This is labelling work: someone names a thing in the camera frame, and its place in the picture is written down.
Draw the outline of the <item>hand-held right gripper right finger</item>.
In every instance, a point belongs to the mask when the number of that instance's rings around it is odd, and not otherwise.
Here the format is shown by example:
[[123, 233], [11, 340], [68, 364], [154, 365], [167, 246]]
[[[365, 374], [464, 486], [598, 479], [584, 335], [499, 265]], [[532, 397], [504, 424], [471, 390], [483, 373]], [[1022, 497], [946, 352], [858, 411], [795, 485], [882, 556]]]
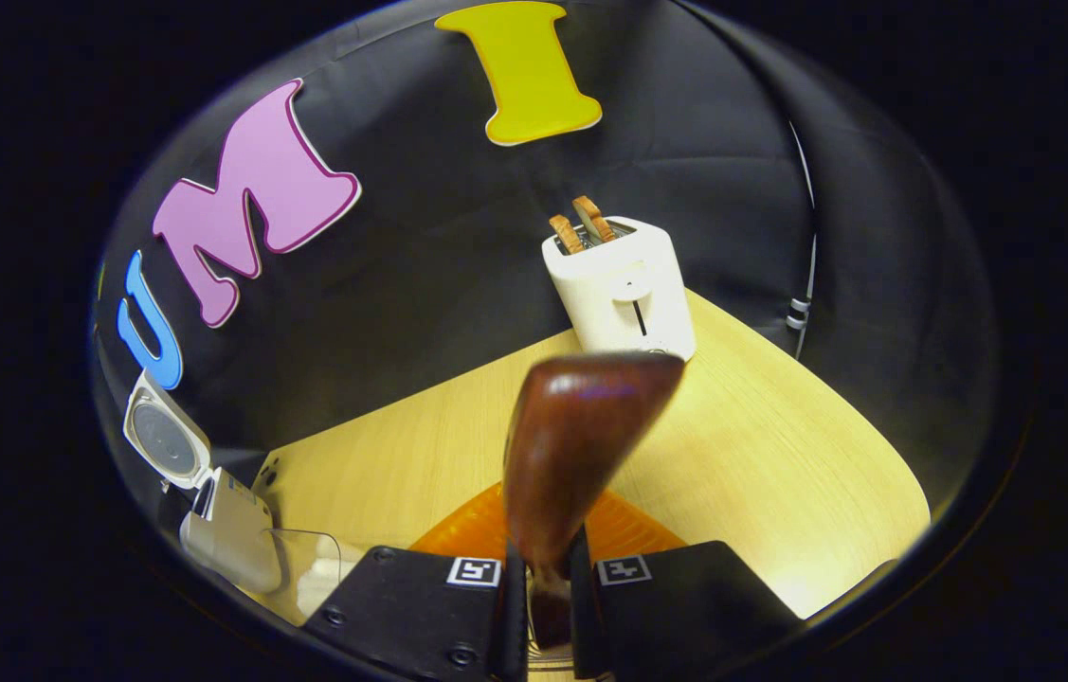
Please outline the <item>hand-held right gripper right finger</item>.
[[804, 629], [724, 541], [688, 544], [613, 492], [570, 548], [576, 679], [716, 681]]

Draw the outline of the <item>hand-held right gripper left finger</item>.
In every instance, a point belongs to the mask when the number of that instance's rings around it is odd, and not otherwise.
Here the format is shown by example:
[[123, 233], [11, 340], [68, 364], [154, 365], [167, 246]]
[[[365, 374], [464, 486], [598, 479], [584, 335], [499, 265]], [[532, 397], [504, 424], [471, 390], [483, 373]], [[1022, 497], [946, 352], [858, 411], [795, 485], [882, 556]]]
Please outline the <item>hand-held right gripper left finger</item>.
[[525, 681], [527, 591], [494, 483], [412, 548], [366, 549], [302, 629], [373, 678]]

